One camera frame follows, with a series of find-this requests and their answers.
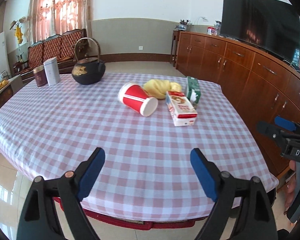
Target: paper cup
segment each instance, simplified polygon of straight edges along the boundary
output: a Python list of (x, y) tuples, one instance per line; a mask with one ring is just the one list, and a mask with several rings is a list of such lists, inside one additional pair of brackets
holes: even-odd
[(123, 85), (119, 91), (118, 99), (145, 117), (157, 109), (157, 99), (149, 96), (142, 87), (134, 82)]

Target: black teapot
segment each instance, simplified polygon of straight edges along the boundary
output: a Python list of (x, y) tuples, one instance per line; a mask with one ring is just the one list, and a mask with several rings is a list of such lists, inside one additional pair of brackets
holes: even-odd
[[(97, 57), (87, 57), (81, 60), (78, 60), (76, 54), (76, 47), (79, 41), (88, 39), (93, 41), (98, 47), (98, 56)], [(77, 60), (77, 63), (74, 65), (72, 69), (72, 76), (76, 82), (82, 85), (90, 85), (97, 83), (103, 77), (106, 71), (105, 62), (100, 60), (100, 46), (98, 42), (93, 38), (81, 38), (77, 41), (74, 46), (74, 56)]]

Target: cardboard box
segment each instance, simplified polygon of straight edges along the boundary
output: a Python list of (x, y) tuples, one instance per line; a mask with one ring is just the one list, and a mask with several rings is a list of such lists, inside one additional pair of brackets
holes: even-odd
[(197, 109), (197, 105), (200, 100), (201, 90), (199, 82), (196, 78), (187, 77), (187, 92), (186, 96), (193, 105), (194, 109)]
[(194, 125), (197, 111), (194, 109), (185, 94), (167, 91), (165, 102), (168, 105), (174, 126)]

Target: finger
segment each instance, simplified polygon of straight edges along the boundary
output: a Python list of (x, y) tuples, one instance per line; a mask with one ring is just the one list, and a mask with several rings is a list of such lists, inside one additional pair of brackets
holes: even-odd
[(291, 170), (296, 171), (296, 162), (295, 161), (290, 161), (289, 167)]
[(294, 199), (294, 193), (288, 193), (286, 195), (286, 199), (285, 199), (285, 204), (284, 206), (287, 208), (289, 206), (291, 206), (292, 202), (293, 202), (293, 199)]
[(294, 174), (288, 182), (287, 193), (294, 192), (295, 187), (296, 187), (296, 174)]

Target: tiled floor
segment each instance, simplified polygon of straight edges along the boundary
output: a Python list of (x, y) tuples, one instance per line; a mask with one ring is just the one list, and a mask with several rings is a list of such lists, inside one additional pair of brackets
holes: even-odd
[[(183, 76), (180, 72), (171, 67), (170, 64), (162, 62), (118, 62), (107, 63), (106, 67), (107, 72), (153, 73), (168, 76)], [(0, 154), (0, 227), (10, 240), (16, 239), (18, 220), (31, 183), (29, 179), (18, 172)], [(274, 216), (277, 229), (285, 228), (291, 230), (291, 223), (286, 216), (283, 215), (284, 199), (284, 193), (277, 195), (277, 199), (273, 205)], [(56, 208), (65, 237), (69, 240), (73, 239), (63, 211), (58, 204)], [(205, 222), (196, 222), (192, 228), (151, 229), (150, 231), (141, 231), (116, 227), (91, 218), (89, 218), (89, 220), (101, 240), (193, 240)], [(228, 239), (234, 222), (234, 219), (229, 219), (221, 239)]]

